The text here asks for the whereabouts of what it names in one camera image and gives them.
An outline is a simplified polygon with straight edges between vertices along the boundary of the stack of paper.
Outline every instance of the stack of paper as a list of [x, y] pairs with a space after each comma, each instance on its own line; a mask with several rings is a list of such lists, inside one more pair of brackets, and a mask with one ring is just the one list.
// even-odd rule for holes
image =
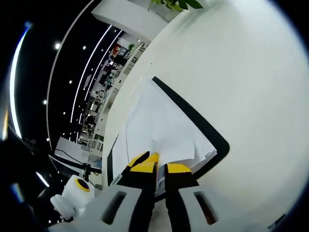
[[112, 150], [114, 178], [145, 151], [159, 154], [159, 166], [179, 162], [196, 172], [217, 154], [215, 147], [156, 83], [141, 85]]

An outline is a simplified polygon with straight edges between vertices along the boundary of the led strip light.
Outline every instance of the led strip light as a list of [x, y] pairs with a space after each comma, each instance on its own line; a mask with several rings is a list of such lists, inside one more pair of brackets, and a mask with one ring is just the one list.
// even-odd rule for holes
[[18, 56], [20, 53], [21, 45], [24, 41], [25, 35], [27, 31], [29, 30], [29, 27], [27, 27], [23, 37], [21, 37], [17, 48], [14, 53], [13, 61], [12, 61], [12, 67], [11, 67], [11, 73], [10, 73], [10, 104], [11, 104], [11, 114], [13, 118], [13, 124], [14, 128], [16, 131], [16, 134], [19, 138], [22, 138], [21, 132], [18, 126], [18, 120], [17, 120], [17, 115], [16, 115], [16, 108], [15, 108], [15, 78], [16, 78], [16, 68], [17, 68], [17, 61], [18, 61]]
[[98, 45], [99, 45], [100, 42], [103, 40], [103, 38], [105, 37], [105, 35], [107, 34], [107, 32], [111, 29], [111, 27], [112, 27], [112, 26], [110, 25], [110, 26], [107, 28], [107, 30], [105, 31], [105, 33], [103, 34], [103, 36], [101, 37], [101, 39], [99, 40], [99, 42], [97, 43], [95, 49], [94, 49], [93, 52], [91, 53], [91, 55], [90, 55], [90, 57], [89, 57], [89, 60], [88, 60], [86, 66], [85, 66], [85, 68], [84, 68], [83, 74], [82, 74], [82, 76], [81, 76], [81, 80], [79, 81], [79, 84], [78, 84], [78, 87], [77, 87], [77, 90], [76, 90], [76, 94], [75, 94], [75, 98], [74, 98], [74, 102], [73, 102], [73, 107], [72, 107], [72, 114], [71, 114], [70, 123], [72, 123], [72, 119], [73, 119], [73, 112], [74, 112], [74, 107], [75, 107], [75, 102], [76, 102], [78, 90], [79, 90], [79, 87], [81, 86], [81, 82], [82, 82], [82, 80], [83, 80], [83, 77], [84, 77], [84, 74], [85, 74], [86, 69], [87, 69], [87, 67], [88, 67], [88, 64], [89, 64], [89, 62], [90, 62], [90, 60], [91, 60], [91, 58], [92, 58], [94, 52], [96, 51]]
[[88, 90], [87, 90], [87, 92], [86, 92], [86, 96], [85, 96], [85, 99], [84, 99], [85, 101], [86, 101], [87, 95], [88, 95], [88, 93], [89, 93], [89, 89], [90, 89], [90, 87], [91, 87], [92, 81], [93, 81], [93, 79], [95, 78], [95, 75], [96, 75], [96, 73], [97, 73], [97, 71], [98, 71], [98, 69], [99, 69], [99, 67], [100, 67], [101, 62], [103, 61], [103, 59], [104, 59], [104, 57], [106, 56], [108, 50], [111, 48], [112, 44], [115, 42], [115, 40], [117, 39], [117, 37], [120, 35], [121, 32], [122, 32], [122, 30], [121, 30], [121, 31], [118, 33], [118, 35], [114, 38], [114, 40], [112, 41], [111, 45], [108, 47], [108, 49], [107, 49], [106, 52], [104, 53], [104, 55], [103, 55], [103, 57], [102, 57], [100, 63], [98, 64], [97, 69], [96, 69], [96, 71], [95, 71], [95, 74], [93, 74], [92, 79], [91, 79], [91, 82], [90, 82], [89, 87], [88, 87]]

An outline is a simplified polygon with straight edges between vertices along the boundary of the black ceiling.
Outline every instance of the black ceiling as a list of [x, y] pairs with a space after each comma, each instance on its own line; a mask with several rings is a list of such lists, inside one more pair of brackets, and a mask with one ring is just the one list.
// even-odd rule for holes
[[[120, 31], [112, 27], [96, 49], [77, 96], [75, 105], [81, 107], [75, 108], [71, 124], [72, 105], [83, 70], [92, 51], [109, 26], [98, 21], [91, 14], [91, 10], [98, 2], [100, 1], [94, 1], [75, 23], [62, 45], [55, 65], [48, 102], [49, 129], [53, 148], [62, 133], [68, 135], [70, 132], [80, 130], [76, 119], [80, 116], [79, 111], [82, 108], [85, 109], [87, 103], [84, 101], [85, 91], [83, 91], [86, 77], [94, 73], [104, 52]], [[28, 12], [29, 17], [24, 17], [32, 23], [32, 27], [25, 36], [18, 60], [15, 90], [17, 117], [22, 136], [35, 140], [37, 147], [46, 152], [49, 152], [50, 147], [46, 141], [48, 137], [46, 106], [42, 102], [46, 99], [48, 80], [57, 52], [54, 45], [62, 40], [73, 20], [87, 3], [88, 1], [78, 1], [78, 4], [76, 1], [65, 1], [63, 5], [63, 1], [54, 1], [48, 12], [44, 13], [43, 9], [46, 7], [43, 7], [40, 13], [32, 14], [32, 9]]]

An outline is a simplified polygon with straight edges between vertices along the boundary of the white table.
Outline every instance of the white table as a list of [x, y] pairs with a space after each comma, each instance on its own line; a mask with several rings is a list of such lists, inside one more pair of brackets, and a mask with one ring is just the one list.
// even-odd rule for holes
[[[139, 95], [139, 83], [154, 76], [230, 144], [229, 154], [198, 180], [211, 189], [219, 220], [236, 213], [220, 204], [222, 199], [264, 226], [286, 213], [308, 177], [309, 69], [305, 50], [283, 16], [266, 1], [225, 0], [209, 10], [183, 12], [169, 23], [141, 56], [109, 112], [104, 187], [106, 158]], [[150, 231], [169, 230], [166, 212], [162, 217]]]

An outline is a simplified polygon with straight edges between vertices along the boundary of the green plant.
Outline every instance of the green plant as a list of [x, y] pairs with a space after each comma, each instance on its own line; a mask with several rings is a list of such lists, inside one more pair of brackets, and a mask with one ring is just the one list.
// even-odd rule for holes
[[151, 3], [156, 3], [157, 5], [164, 4], [170, 10], [181, 12], [183, 10], [188, 10], [188, 5], [194, 9], [203, 8], [196, 0], [151, 0]]
[[130, 44], [129, 47], [127, 48], [129, 51], [131, 51], [134, 48], [134, 44]]

